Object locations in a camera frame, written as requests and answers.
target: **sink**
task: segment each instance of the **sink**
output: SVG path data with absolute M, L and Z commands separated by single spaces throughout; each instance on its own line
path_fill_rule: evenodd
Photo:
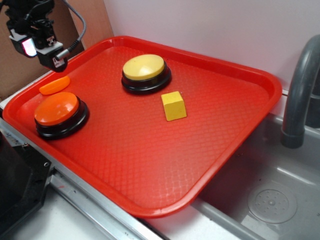
M 289 149 L 281 125 L 269 114 L 193 206 L 244 239 L 319 239 L 320 131 L 306 127 L 303 146 Z

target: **cable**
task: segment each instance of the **cable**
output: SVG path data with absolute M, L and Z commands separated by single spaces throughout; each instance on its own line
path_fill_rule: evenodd
M 67 57 L 75 48 L 76 46 L 80 43 L 82 37 L 85 35 L 86 29 L 87 29 L 87 24 L 85 19 L 80 15 L 80 13 L 78 13 L 66 0 L 61 0 L 72 12 L 74 12 L 74 14 L 81 20 L 82 24 L 83 24 L 83 30 L 81 32 L 81 34 L 79 35 L 79 37 L 72 43 L 72 45 L 70 47 L 68 47 L 67 49 L 63 50 L 62 52 L 60 52 L 59 54 L 56 55 L 56 58 L 60 61 L 61 59 L 64 59 L 65 57 Z
M 30 9 L 30 11 L 25 15 L 24 19 L 25 19 L 25 20 L 28 20 L 29 17 L 31 16 L 32 12 L 33 12 L 36 8 L 38 8 L 38 7 L 42 6 L 42 5 L 45 5 L 45 4 L 49 3 L 49 2 L 52 2 L 52 0 L 47 0 L 47 1 L 41 2 L 41 3 L 37 4 L 37 5 L 34 5 L 34 6 Z

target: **yellow cube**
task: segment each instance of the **yellow cube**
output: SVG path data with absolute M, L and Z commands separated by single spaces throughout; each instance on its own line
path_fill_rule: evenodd
M 187 116 L 185 101 L 180 92 L 174 91 L 161 95 L 167 121 L 182 119 Z

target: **yellow button cap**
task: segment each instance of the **yellow button cap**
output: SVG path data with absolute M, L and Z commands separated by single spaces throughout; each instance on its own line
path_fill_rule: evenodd
M 174 91 L 161 95 L 167 121 L 182 119 L 187 116 L 185 101 L 180 92 Z
M 123 73 L 125 77 L 135 81 L 154 78 L 164 69 L 164 59 L 154 54 L 136 56 L 123 65 Z

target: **plastic tray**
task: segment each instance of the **plastic tray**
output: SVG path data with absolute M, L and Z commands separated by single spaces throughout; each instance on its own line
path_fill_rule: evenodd
M 122 67 L 141 54 L 164 58 L 172 73 L 166 88 L 149 95 L 124 91 Z M 67 138 L 43 140 L 34 121 L 46 98 L 39 87 L 65 75 L 71 83 L 64 91 L 87 104 L 89 120 Z M 161 95 L 175 91 L 187 117 L 167 121 Z M 267 72 L 119 36 L 31 85 L 7 104 L 3 117 L 124 210 L 151 218 L 191 203 L 281 94 Z

